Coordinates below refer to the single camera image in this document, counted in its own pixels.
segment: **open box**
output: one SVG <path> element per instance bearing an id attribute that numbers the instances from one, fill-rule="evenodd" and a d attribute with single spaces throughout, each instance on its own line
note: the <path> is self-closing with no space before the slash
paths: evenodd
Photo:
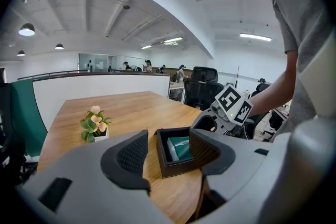
<path id="1" fill-rule="evenodd" d="M 169 137 L 184 137 L 189 136 L 190 127 L 158 129 L 156 150 L 159 157 L 160 169 L 162 178 L 176 176 L 198 169 L 194 158 L 182 159 L 173 161 L 170 156 L 167 141 Z"/>

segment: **potted plant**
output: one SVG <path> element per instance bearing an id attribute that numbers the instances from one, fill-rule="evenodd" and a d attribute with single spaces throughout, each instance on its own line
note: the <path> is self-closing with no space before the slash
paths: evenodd
<path id="1" fill-rule="evenodd" d="M 86 129 L 81 134 L 85 142 L 92 143 L 109 137 L 108 125 L 111 122 L 108 120 L 112 118 L 104 118 L 102 112 L 104 110 L 100 110 L 98 105 L 94 105 L 80 121 L 80 126 Z"/>

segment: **gray t-shirt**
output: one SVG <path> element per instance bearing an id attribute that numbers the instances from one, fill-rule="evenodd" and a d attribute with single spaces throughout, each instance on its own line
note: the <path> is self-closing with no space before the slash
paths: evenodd
<path id="1" fill-rule="evenodd" d="M 285 53 L 297 51 L 297 76 L 289 117 L 277 134 L 292 132 L 301 122 L 316 115 L 300 75 L 323 46 L 333 23 L 323 0 L 272 0 L 279 20 Z"/>

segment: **white flower pot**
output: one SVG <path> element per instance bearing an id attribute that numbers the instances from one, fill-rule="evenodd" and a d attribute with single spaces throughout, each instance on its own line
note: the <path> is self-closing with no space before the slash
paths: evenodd
<path id="1" fill-rule="evenodd" d="M 109 127 L 106 127 L 106 134 L 104 136 L 95 137 L 95 142 L 109 138 Z"/>

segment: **white ceiling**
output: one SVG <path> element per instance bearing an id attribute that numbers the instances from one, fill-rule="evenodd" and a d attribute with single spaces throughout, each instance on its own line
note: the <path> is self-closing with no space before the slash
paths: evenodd
<path id="1" fill-rule="evenodd" d="M 271 0 L 196 0 L 204 9 L 218 46 L 249 44 L 283 50 L 280 28 Z M 125 10 L 123 5 L 130 5 Z M 8 46 L 17 39 L 25 40 L 17 31 L 31 22 L 39 35 L 89 33 L 123 40 L 139 49 L 157 40 L 184 36 L 165 18 L 133 0 L 13 0 L 3 17 L 1 44 Z M 241 39 L 239 33 L 254 33 L 272 38 L 271 42 Z M 187 48 L 188 40 L 181 43 Z"/>

